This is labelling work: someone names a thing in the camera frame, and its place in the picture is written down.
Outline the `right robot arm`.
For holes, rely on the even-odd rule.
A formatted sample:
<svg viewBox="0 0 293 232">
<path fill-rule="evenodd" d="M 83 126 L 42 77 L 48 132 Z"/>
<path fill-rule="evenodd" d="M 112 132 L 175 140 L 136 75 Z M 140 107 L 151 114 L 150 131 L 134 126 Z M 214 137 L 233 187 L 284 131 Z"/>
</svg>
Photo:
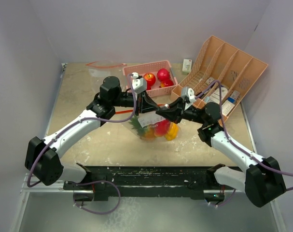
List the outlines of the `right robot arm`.
<svg viewBox="0 0 293 232">
<path fill-rule="evenodd" d="M 156 110 L 156 114 L 175 124 L 183 119 L 202 126 L 197 130 L 201 141 L 220 151 L 232 160 L 239 171 L 224 165 L 210 170 L 206 182 L 211 189 L 221 185 L 232 187 L 246 194 L 252 204 L 262 207 L 287 191 L 279 163 L 273 157 L 264 158 L 233 139 L 219 121 L 220 106 L 209 102 L 202 108 L 185 106 L 178 98 L 175 102 Z"/>
</svg>

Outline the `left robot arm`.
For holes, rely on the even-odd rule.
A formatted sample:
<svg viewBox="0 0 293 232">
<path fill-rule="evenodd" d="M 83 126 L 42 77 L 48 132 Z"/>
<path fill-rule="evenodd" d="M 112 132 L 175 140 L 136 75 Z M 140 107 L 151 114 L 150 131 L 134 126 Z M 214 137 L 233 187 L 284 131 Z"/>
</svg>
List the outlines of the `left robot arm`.
<svg viewBox="0 0 293 232">
<path fill-rule="evenodd" d="M 28 169 L 27 186 L 33 187 L 32 176 L 39 183 L 49 186 L 58 180 L 74 182 L 79 189 L 91 185 L 90 172 L 81 164 L 64 164 L 61 157 L 80 139 L 105 123 L 112 123 L 115 107 L 131 107 L 131 115 L 121 122 L 130 120 L 134 115 L 158 110 L 160 107 L 148 96 L 147 83 L 136 72 L 128 75 L 130 91 L 123 92 L 120 80 L 115 76 L 103 79 L 99 92 L 82 113 L 59 131 L 40 139 L 30 140 L 25 159 Z"/>
</svg>

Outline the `clear zip bag red apples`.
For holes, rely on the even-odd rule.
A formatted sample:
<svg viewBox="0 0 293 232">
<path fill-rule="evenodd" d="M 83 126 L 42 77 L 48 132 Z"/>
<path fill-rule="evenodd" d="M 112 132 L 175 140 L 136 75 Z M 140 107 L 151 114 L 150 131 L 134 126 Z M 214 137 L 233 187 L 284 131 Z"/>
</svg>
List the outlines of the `clear zip bag red apples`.
<svg viewBox="0 0 293 232">
<path fill-rule="evenodd" d="M 124 75 L 123 68 L 127 65 L 125 63 L 114 62 L 109 60 L 99 60 L 87 63 L 86 67 L 90 74 L 90 83 L 92 90 L 97 93 L 103 80 L 109 76 L 116 76 L 120 83 L 123 83 Z"/>
</svg>

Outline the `clear zip bag mixed fruit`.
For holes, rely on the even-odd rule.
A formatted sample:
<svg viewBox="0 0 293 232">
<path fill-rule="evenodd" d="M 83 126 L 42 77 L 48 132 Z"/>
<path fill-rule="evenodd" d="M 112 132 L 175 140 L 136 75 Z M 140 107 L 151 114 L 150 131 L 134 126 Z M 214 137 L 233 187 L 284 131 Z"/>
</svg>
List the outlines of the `clear zip bag mixed fruit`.
<svg viewBox="0 0 293 232">
<path fill-rule="evenodd" d="M 133 135 L 146 142 L 165 142 L 173 141 L 181 133 L 180 127 L 162 116 L 155 113 L 151 108 L 148 112 L 142 112 L 139 107 L 136 110 L 118 110 L 116 115 L 129 118 L 123 122 Z"/>
</svg>

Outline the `fake pineapple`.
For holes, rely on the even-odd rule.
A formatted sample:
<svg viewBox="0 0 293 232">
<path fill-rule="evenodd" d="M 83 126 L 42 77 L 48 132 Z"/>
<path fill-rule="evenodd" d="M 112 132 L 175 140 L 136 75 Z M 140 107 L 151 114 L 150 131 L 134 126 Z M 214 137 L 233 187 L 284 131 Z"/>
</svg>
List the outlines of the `fake pineapple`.
<svg viewBox="0 0 293 232">
<path fill-rule="evenodd" d="M 152 141 L 156 139 L 154 135 L 154 129 L 150 126 L 142 127 L 138 121 L 138 117 L 134 116 L 130 119 L 129 124 L 131 129 L 137 134 L 137 136 L 144 141 Z"/>
</svg>

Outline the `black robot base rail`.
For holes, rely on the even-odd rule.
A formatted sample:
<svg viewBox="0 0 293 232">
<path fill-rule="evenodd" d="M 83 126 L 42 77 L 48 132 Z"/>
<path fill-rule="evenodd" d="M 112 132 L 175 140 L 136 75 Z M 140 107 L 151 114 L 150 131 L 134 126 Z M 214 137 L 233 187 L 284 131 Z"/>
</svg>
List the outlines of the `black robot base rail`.
<svg viewBox="0 0 293 232">
<path fill-rule="evenodd" d="M 106 201 L 109 197 L 185 197 L 224 200 L 231 187 L 217 184 L 208 166 L 86 166 L 82 185 L 65 181 L 64 189 L 78 200 Z"/>
</svg>

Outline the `fake yellow pepper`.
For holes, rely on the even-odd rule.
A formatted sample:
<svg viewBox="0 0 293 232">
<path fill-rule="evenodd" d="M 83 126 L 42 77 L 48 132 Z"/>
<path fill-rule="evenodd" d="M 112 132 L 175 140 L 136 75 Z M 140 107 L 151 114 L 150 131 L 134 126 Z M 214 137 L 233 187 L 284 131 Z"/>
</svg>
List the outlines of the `fake yellow pepper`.
<svg viewBox="0 0 293 232">
<path fill-rule="evenodd" d="M 179 133 L 178 125 L 175 123 L 171 123 L 164 137 L 167 141 L 172 141 L 178 136 L 178 133 Z"/>
</svg>

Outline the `orange desk file organizer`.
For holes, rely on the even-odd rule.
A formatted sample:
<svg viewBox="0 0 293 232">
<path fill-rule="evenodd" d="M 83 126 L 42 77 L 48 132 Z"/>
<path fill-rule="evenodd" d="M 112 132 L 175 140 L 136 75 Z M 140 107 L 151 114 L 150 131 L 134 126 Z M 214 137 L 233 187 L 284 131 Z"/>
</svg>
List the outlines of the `orange desk file organizer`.
<svg viewBox="0 0 293 232">
<path fill-rule="evenodd" d="M 219 80 L 227 89 L 222 100 L 223 119 L 227 120 L 267 67 L 267 63 L 210 36 L 203 43 L 191 72 L 172 90 L 170 98 L 176 100 L 184 87 L 198 94 Z"/>
</svg>

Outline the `fake red yellow mango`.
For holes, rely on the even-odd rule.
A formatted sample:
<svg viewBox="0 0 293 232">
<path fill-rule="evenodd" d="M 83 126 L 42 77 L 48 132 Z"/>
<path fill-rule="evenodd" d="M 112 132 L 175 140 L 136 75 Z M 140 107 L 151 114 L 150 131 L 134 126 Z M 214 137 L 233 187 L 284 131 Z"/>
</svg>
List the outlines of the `fake red yellow mango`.
<svg viewBox="0 0 293 232">
<path fill-rule="evenodd" d="M 170 127 L 170 121 L 167 119 L 155 123 L 153 126 L 155 137 L 164 136 L 166 132 L 168 131 L 169 127 Z"/>
</svg>

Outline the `small white box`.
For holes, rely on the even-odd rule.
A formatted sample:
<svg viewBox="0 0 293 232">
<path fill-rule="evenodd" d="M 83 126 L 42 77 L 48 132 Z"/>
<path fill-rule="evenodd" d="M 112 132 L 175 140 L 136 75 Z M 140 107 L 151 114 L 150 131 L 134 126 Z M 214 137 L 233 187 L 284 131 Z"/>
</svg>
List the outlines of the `small white box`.
<svg viewBox="0 0 293 232">
<path fill-rule="evenodd" d="M 192 69 L 192 60 L 191 59 L 184 59 L 182 64 L 182 73 L 189 74 Z"/>
</svg>

